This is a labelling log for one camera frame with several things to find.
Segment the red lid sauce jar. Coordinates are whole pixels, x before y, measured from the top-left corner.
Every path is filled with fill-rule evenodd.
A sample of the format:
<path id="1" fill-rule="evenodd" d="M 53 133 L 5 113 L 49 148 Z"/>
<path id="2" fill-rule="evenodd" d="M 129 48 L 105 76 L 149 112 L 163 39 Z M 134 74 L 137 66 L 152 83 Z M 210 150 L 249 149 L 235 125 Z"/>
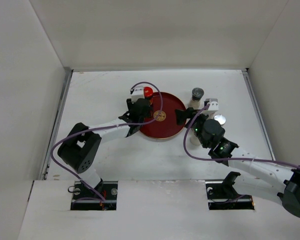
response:
<path id="1" fill-rule="evenodd" d="M 153 96 L 154 96 L 153 89 L 149 86 L 145 86 L 143 88 L 143 95 L 144 95 L 144 98 L 149 101 L 150 105 L 152 105 L 153 104 Z"/>

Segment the grey lid white shaker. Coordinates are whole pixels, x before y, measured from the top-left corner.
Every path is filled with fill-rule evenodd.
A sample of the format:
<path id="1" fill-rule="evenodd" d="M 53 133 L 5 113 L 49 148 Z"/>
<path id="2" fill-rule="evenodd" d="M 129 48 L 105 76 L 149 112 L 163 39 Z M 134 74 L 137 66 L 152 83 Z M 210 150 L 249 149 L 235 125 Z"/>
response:
<path id="1" fill-rule="evenodd" d="M 193 108 L 195 110 L 200 108 L 201 105 L 201 99 L 204 96 L 205 92 L 200 87 L 195 87 L 191 91 L 191 99 L 188 103 L 189 108 Z"/>

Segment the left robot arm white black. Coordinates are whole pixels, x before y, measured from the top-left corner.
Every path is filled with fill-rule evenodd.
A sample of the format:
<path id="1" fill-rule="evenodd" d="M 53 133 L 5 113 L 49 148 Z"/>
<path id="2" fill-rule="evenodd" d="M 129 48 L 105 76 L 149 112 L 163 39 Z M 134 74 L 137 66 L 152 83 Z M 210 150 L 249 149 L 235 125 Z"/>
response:
<path id="1" fill-rule="evenodd" d="M 100 144 L 137 133 L 153 110 L 150 101 L 144 98 L 136 102 L 128 99 L 127 107 L 123 115 L 95 128 L 77 123 L 57 150 L 57 155 L 87 184 L 85 193 L 90 199 L 102 195 L 103 181 L 92 167 Z"/>

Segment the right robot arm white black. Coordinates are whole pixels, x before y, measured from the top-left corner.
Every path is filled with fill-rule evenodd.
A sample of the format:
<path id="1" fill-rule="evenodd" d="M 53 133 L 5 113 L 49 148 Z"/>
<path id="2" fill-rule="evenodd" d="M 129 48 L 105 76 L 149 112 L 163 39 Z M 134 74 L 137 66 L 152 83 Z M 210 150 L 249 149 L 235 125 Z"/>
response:
<path id="1" fill-rule="evenodd" d="M 208 161 L 233 168 L 222 182 L 228 198 L 251 195 L 281 205 L 300 218 L 300 165 L 260 159 L 224 137 L 225 129 L 204 114 L 204 109 L 175 110 L 176 123 L 192 130 L 200 145 L 208 149 Z"/>

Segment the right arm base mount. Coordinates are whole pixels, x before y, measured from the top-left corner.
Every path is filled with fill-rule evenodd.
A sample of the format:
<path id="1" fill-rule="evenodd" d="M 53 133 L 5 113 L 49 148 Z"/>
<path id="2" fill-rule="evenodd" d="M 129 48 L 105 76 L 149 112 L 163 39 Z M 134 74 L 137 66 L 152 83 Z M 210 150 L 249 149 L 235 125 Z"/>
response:
<path id="1" fill-rule="evenodd" d="M 235 180 L 240 175 L 238 172 L 231 171 L 225 179 L 208 180 L 205 182 L 209 210 L 255 209 L 252 196 L 238 194 L 234 189 Z"/>

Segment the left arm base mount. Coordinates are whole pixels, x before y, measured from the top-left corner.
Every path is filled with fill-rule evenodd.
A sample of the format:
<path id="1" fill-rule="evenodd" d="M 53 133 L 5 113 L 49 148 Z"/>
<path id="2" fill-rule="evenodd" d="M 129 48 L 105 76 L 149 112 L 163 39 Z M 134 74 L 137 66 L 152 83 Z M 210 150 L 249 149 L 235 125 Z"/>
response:
<path id="1" fill-rule="evenodd" d="M 87 188 L 80 181 L 69 186 L 71 211 L 115 211 L 117 209 L 119 183 L 103 181 L 97 187 L 98 194 Z"/>

